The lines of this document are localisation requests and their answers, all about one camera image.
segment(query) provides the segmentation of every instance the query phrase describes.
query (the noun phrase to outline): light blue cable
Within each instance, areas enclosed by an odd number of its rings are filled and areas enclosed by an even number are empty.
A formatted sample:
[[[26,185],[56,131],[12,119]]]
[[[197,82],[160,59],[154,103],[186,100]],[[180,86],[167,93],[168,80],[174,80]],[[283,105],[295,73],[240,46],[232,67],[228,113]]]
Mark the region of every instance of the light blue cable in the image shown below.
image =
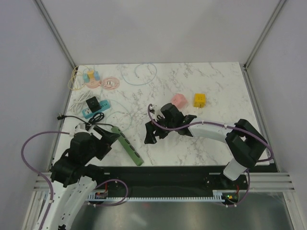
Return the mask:
[[[114,101],[114,102],[116,102],[116,103],[118,103],[119,105],[121,105],[126,111],[127,111],[127,113],[129,114],[129,116],[130,116],[130,124],[129,124],[129,126],[125,129],[125,130],[122,130],[122,132],[124,132],[124,131],[126,131],[127,129],[129,129],[130,128],[130,126],[132,125],[132,120],[133,120],[133,118],[132,118],[132,115],[131,115],[131,113],[128,111],[128,109],[126,109],[126,107],[125,106],[123,106],[121,103],[119,103],[118,101],[115,101],[115,100],[112,100],[112,99],[108,99],[109,101]],[[111,113],[109,116],[107,116],[106,117],[106,121],[107,121],[107,119],[111,116],[111,115],[113,115],[113,114],[116,114],[116,113],[120,113],[120,111],[116,111],[116,112],[113,112],[113,113]]]
[[[126,83],[128,83],[129,85],[134,85],[134,86],[147,85],[148,83],[152,82],[152,81],[155,79],[155,77],[157,76],[157,72],[158,72],[157,67],[156,67],[153,63],[142,63],[142,64],[137,65],[137,66],[134,68],[134,74],[135,74],[135,76],[137,77],[138,75],[137,75],[137,73],[136,73],[136,70],[138,69],[138,67],[140,67],[141,65],[144,65],[144,64],[152,65],[152,66],[155,68],[154,77],[153,77],[149,82],[146,82],[146,83],[144,83],[144,84],[133,84],[133,83],[128,82],[128,81],[125,79],[125,77],[124,77],[124,75],[123,75],[123,72],[122,72],[122,70],[121,70],[121,65],[119,64],[119,70],[120,70],[121,76],[123,77],[124,81],[125,81]]]

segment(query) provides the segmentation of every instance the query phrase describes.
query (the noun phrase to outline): pink cube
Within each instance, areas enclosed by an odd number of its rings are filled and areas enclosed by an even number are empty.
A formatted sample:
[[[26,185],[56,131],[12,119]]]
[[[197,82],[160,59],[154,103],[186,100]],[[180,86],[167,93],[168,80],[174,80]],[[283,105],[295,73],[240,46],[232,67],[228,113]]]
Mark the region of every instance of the pink cube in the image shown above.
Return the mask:
[[[181,109],[188,103],[188,101],[186,100],[184,95],[176,93],[176,95],[172,98],[171,103],[178,109]]]

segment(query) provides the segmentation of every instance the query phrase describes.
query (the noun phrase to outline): blue power strip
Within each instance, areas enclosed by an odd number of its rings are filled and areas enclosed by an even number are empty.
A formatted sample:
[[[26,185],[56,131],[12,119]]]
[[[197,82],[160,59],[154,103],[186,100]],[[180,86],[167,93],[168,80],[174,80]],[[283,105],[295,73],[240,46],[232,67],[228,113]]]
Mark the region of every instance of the blue power strip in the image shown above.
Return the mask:
[[[94,116],[94,114],[103,112],[103,111],[111,108],[111,106],[110,106],[110,104],[107,100],[103,100],[103,101],[99,102],[99,104],[101,105],[101,109],[97,110],[94,113],[92,113],[92,111],[89,108],[82,110],[82,114],[85,117],[85,119],[89,119],[92,116]]]

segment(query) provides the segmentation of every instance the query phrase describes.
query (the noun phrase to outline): white marble surface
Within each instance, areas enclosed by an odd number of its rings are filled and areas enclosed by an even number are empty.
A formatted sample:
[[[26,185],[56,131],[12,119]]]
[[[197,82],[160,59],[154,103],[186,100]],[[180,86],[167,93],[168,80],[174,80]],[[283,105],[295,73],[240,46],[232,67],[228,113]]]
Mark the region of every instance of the white marble surface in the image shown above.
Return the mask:
[[[134,84],[148,82],[155,73],[152,65],[144,64],[134,74],[136,64],[121,65],[122,73],[127,81]],[[168,63],[155,64],[157,75],[146,85],[133,86],[127,84],[120,73],[119,65],[95,65],[101,79],[117,77],[120,87],[107,91],[101,87],[93,89],[101,100],[108,99],[111,109],[105,111],[103,122],[111,123],[124,130],[124,134],[149,165],[226,165],[232,155],[228,147],[222,143],[206,138],[191,138],[171,132],[165,139],[157,139],[154,145],[145,145],[145,123],[149,121],[147,106],[149,103],[162,106],[170,102],[176,93],[185,95],[189,106],[182,112],[194,114],[207,120],[220,122],[236,122],[240,118],[247,119],[258,128],[251,101],[245,86],[240,66],[231,63]],[[77,82],[83,83],[82,77]],[[70,104],[81,93],[90,90],[86,86],[80,91],[72,92]],[[205,93],[207,103],[202,109],[192,107],[195,93]],[[63,131],[70,131],[79,123],[77,119],[66,118]],[[61,135],[56,151],[58,160],[63,151],[69,147],[68,135]],[[112,145],[112,150],[99,161],[91,160],[96,165],[134,166],[135,164],[124,151],[119,142]],[[264,152],[261,159],[267,158]]]

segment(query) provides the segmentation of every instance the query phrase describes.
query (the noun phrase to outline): black plug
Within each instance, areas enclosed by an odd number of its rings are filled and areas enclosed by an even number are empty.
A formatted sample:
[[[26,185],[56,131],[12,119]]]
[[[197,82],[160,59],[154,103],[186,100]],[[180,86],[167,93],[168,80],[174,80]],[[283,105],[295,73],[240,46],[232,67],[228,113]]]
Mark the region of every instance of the black plug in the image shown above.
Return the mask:
[[[59,114],[59,116],[57,117],[57,120],[63,120],[63,119],[65,119],[65,115],[63,115],[63,114]]]

